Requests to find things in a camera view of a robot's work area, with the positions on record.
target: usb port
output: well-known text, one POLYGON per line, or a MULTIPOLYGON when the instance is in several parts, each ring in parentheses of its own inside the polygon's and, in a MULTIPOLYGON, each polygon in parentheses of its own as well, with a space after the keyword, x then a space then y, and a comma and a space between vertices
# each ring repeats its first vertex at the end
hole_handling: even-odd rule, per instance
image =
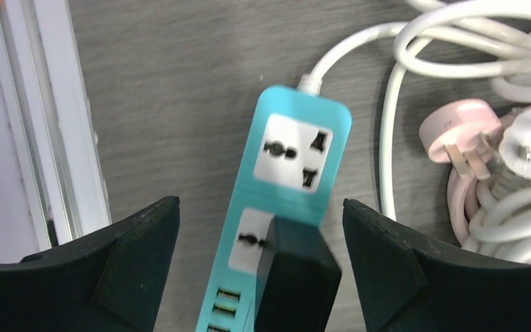
POLYGON ((221 306, 220 304, 215 304, 212 306, 213 313, 220 313, 221 315, 226 315, 230 317, 235 317, 237 310, 233 308, 228 308, 226 306, 221 306))
POLYGON ((239 302, 239 299, 241 298, 241 293, 219 288, 216 291, 216 296, 220 297, 221 299, 231 299, 235 302, 239 302))
POLYGON ((207 332, 231 332, 231 330, 209 324, 207 332))

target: socket hole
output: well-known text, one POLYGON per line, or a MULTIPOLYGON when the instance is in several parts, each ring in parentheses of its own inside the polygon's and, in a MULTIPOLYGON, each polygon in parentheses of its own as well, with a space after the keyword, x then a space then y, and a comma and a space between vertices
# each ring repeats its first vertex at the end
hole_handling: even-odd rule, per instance
POLYGON ((317 173, 316 169, 302 169, 302 187, 312 187, 317 173))
POLYGON ((229 308, 228 306, 222 306, 220 304, 214 304, 212 306, 212 312, 218 313, 219 315, 224 315, 228 317, 235 317, 237 310, 234 308, 229 308))
POLYGON ((263 145, 263 151, 272 157, 277 158, 284 156, 286 159, 294 159, 298 154, 296 149, 292 147, 285 148, 282 142, 279 141, 265 142, 263 145))
POLYGON ((263 240, 263 239, 258 239, 255 235, 253 234, 240 234, 239 235, 239 238, 237 238, 237 240, 239 241, 242 241, 242 242, 245 242, 246 244, 250 245, 250 246, 259 246, 259 247, 263 247, 265 244, 266 244, 266 241, 263 240))
POLYGON ((319 131, 317 137, 310 144, 310 148, 317 150, 318 152, 324 151, 324 143, 326 142, 326 133, 319 131))

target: universal socket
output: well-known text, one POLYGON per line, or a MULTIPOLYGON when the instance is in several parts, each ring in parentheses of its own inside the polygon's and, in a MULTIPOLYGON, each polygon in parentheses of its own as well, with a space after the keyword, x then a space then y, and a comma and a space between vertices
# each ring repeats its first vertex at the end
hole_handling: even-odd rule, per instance
POLYGON ((272 114, 265 126, 263 153, 257 156, 254 176, 276 185, 314 192, 332 140, 330 129, 272 114))
POLYGON ((245 207, 239 218, 235 242, 229 256, 229 268, 255 275, 263 243, 274 215, 253 207, 245 207))

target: electrical outlet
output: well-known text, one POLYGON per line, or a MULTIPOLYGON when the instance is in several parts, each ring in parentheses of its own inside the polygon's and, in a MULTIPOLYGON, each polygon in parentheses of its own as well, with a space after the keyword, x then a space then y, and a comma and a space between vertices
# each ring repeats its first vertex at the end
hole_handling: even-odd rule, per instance
POLYGON ((272 114, 253 174, 262 181, 316 192, 332 140, 330 129, 272 114))
POLYGON ((349 110, 338 102, 284 86, 261 94, 196 332, 254 332, 270 223, 280 216, 320 227, 350 128, 349 110))
POLYGON ((251 275, 257 274, 263 242, 273 218, 274 215, 268 212, 250 207, 244 209, 229 256, 229 268, 251 275))

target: pink plug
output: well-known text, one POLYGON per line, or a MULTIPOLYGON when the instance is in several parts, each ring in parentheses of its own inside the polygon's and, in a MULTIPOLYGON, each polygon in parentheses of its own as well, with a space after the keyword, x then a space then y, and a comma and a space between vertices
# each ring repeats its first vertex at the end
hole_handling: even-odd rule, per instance
POLYGON ((488 103, 465 99, 434 111, 418 135, 430 160, 452 163, 461 178, 475 174, 483 180, 491 175, 485 166, 491 152, 485 138, 497 138, 501 132, 500 119, 488 103))

